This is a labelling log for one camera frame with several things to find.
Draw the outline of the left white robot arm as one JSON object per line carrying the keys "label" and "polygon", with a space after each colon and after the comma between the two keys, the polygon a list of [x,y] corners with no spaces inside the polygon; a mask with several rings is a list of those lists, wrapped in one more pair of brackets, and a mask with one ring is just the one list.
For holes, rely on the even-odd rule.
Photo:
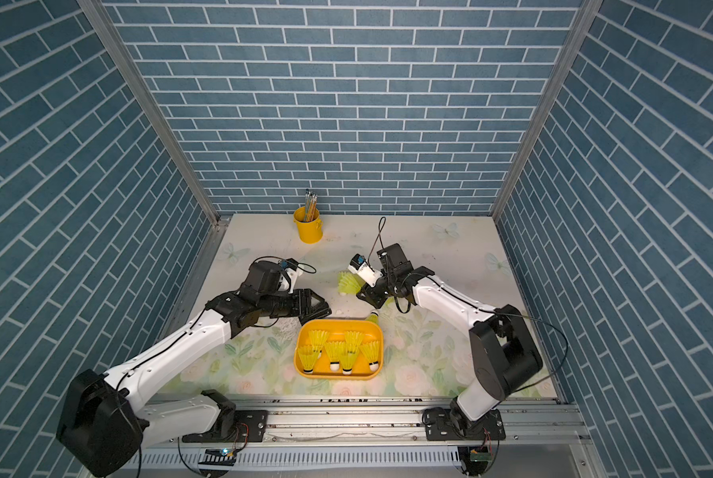
{"label": "left white robot arm", "polygon": [[293,258],[262,256],[234,291],[218,295],[184,326],[150,349],[103,374],[84,370],[65,393],[55,437],[94,476],[119,470],[153,444],[174,438],[233,440],[246,427],[236,406],[217,390],[151,406],[149,400],[196,360],[255,328],[260,318],[302,324],[332,310],[322,296],[299,289],[316,268]]}

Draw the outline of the yellow shuttlecock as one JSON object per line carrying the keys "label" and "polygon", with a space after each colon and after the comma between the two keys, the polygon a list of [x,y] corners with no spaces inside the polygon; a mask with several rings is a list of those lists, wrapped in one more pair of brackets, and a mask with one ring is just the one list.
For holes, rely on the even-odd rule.
{"label": "yellow shuttlecock", "polygon": [[308,332],[310,345],[318,353],[324,348],[324,344],[328,341],[329,336],[330,332],[327,330],[310,330],[310,332]]}
{"label": "yellow shuttlecock", "polygon": [[338,273],[338,294],[342,296],[356,295],[364,285],[364,280],[348,271]]}
{"label": "yellow shuttlecock", "polygon": [[316,345],[302,345],[297,348],[297,357],[301,363],[301,371],[304,374],[312,374],[314,372],[314,366],[320,358],[320,347]]}
{"label": "yellow shuttlecock", "polygon": [[379,358],[382,351],[380,341],[371,341],[362,343],[360,350],[366,359],[369,369],[372,372],[377,372],[379,369]]}
{"label": "yellow shuttlecock", "polygon": [[364,340],[364,333],[360,331],[346,331],[344,333],[344,342],[346,342],[346,350],[349,353],[357,353]]}
{"label": "yellow shuttlecock", "polygon": [[346,343],[344,341],[326,342],[324,344],[324,351],[330,361],[330,370],[332,372],[338,372],[340,370],[340,358],[346,352]]}
{"label": "yellow shuttlecock", "polygon": [[358,360],[359,352],[346,351],[340,358],[340,370],[345,376],[349,376],[354,371],[354,366]]}
{"label": "yellow shuttlecock", "polygon": [[368,322],[372,324],[378,324],[379,313],[376,310],[372,310],[369,315],[365,318]]}

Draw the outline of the yellow shuttlecock bottom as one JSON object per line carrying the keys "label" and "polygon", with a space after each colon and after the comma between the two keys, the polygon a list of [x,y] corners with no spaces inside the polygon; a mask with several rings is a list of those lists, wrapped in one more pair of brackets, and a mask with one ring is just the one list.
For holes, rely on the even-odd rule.
{"label": "yellow shuttlecock bottom", "polygon": [[330,361],[330,370],[332,372],[338,372],[340,370],[340,358],[346,352],[346,343],[344,341],[326,342],[324,344],[324,351]]}

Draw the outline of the yellow plastic storage box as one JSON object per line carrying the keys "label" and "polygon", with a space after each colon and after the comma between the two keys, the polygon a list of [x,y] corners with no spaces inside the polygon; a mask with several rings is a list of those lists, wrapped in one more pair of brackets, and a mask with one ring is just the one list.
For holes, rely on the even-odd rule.
{"label": "yellow plastic storage box", "polygon": [[382,329],[368,320],[320,319],[300,331],[295,367],[307,378],[370,380],[382,369]]}

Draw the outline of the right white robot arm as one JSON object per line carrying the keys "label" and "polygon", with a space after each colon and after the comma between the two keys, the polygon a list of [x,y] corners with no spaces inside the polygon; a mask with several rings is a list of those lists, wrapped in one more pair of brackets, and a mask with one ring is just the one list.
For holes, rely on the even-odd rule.
{"label": "right white robot arm", "polygon": [[381,268],[354,255],[348,270],[364,280],[358,299],[379,309],[392,297],[431,311],[469,336],[475,380],[448,408],[424,410],[428,441],[503,440],[496,407],[529,388],[543,367],[542,355],[526,326],[526,316],[511,305],[496,308],[451,288],[427,267],[415,268],[397,243],[378,251]]}

